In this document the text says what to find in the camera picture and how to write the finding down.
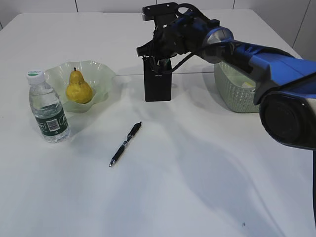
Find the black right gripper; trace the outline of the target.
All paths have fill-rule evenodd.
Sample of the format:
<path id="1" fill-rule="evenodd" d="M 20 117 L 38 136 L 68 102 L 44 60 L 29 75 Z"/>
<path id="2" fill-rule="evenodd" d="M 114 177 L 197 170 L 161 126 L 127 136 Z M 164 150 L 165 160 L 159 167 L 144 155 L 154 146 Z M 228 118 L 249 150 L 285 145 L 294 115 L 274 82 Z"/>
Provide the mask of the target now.
<path id="1" fill-rule="evenodd" d="M 182 26 L 167 25 L 154 31 L 153 39 L 136 48 L 138 57 L 155 57 L 167 59 L 183 54 Z"/>

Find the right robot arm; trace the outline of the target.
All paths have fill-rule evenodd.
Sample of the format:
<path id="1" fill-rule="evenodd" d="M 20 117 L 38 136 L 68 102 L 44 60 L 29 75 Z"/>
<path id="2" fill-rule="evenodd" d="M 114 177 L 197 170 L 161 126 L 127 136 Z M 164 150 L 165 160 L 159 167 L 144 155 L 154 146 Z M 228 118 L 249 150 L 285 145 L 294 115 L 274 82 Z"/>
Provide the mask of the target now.
<path id="1" fill-rule="evenodd" d="M 279 143 L 316 149 L 316 64 L 274 47 L 234 39 L 219 20 L 209 19 L 195 6 L 174 2 L 146 6 L 144 21 L 153 20 L 153 38 L 137 48 L 158 74 L 170 74 L 160 60 L 183 54 L 216 64 L 224 62 L 255 82 L 253 103 L 261 123 Z"/>

